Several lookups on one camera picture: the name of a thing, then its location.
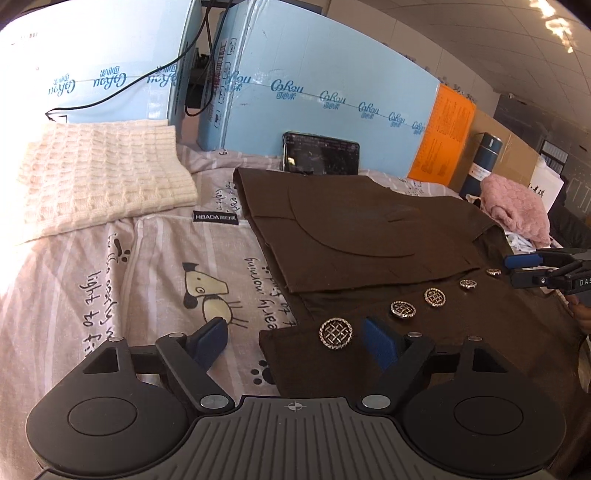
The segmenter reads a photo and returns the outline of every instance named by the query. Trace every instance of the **woven metal button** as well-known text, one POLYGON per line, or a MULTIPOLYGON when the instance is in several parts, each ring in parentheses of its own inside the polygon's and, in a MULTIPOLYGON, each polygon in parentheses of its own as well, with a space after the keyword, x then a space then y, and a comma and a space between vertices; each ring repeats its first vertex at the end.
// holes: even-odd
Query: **woven metal button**
POLYGON ((390 305, 390 311, 392 315, 395 315, 399 319, 413 318, 417 313, 417 309, 409 304, 409 302, 399 300, 390 305))
POLYGON ((445 305, 445 294, 438 288, 428 288, 425 292, 425 301, 431 307, 443 307, 445 305))
POLYGON ((321 325, 319 334, 325 347, 339 350, 347 346, 353 338, 353 327, 345 319, 333 318, 321 325))
POLYGON ((460 286, 467 291, 474 290, 477 285, 474 280, 460 280, 460 286))

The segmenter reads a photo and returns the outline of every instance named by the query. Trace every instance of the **orange label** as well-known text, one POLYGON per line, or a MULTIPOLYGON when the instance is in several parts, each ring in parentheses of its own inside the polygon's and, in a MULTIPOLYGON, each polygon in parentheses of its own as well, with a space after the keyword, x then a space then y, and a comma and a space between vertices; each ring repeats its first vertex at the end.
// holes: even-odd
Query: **orange label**
POLYGON ((441 84, 408 178, 448 186, 475 112, 474 103, 441 84))

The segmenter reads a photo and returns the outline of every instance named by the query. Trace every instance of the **bed sheet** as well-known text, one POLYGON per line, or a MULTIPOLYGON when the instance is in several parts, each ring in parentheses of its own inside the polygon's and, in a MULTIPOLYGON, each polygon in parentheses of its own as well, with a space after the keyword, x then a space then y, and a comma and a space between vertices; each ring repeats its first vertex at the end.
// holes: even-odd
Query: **bed sheet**
MULTIPOLYGON (((28 413, 110 336, 146 345, 171 332, 192 333, 221 315, 229 322, 229 344, 209 375, 236 401, 242 395, 277 395, 258 332, 295 321, 242 216, 232 173, 244 166, 278 169, 280 160, 182 145, 178 157, 197 186, 195 207, 3 249, 1 479, 32 480, 38 474, 25 436, 28 413), (234 212, 239 224, 194 222, 194 210, 234 212)), ((360 174, 405 194, 457 196, 438 184, 360 174)))

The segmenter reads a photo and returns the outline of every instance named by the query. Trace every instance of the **crumpled white cloth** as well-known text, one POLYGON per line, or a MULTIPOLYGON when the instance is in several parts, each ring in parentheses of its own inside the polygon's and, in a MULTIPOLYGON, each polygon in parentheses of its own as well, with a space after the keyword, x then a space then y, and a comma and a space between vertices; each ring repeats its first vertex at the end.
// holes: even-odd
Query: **crumpled white cloth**
POLYGON ((194 205, 197 189, 165 121, 48 122, 12 192, 16 244, 194 205))

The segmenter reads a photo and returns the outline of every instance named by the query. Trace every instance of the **phone screen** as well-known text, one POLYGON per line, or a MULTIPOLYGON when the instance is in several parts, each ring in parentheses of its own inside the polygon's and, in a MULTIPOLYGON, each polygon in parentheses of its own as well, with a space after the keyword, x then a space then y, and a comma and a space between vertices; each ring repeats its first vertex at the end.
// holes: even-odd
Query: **phone screen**
POLYGON ((338 138, 287 132, 283 169, 313 175, 357 175, 359 144, 338 138))

